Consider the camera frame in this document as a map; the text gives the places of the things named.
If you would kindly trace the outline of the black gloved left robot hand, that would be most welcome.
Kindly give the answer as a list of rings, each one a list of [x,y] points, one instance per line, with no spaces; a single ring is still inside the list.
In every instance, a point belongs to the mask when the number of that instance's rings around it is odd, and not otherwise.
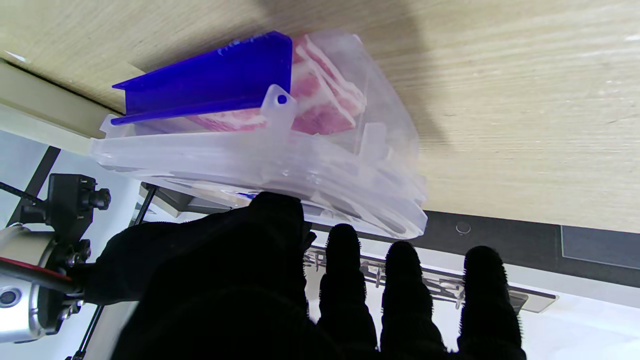
[[[349,224],[327,236],[320,318],[308,315],[308,241],[297,198],[263,192],[250,205],[171,231],[202,246],[151,278],[112,360],[525,360],[503,260],[476,246],[464,260],[457,351],[433,320],[434,299],[407,241],[385,257],[382,330],[366,305],[361,242]]]

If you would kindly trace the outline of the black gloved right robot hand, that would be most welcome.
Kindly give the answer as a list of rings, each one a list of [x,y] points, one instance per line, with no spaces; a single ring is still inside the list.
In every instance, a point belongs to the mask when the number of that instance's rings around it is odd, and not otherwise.
[[[172,228],[173,223],[146,222],[114,235],[95,262],[80,271],[84,301],[99,306],[139,301],[167,259],[164,237]]]

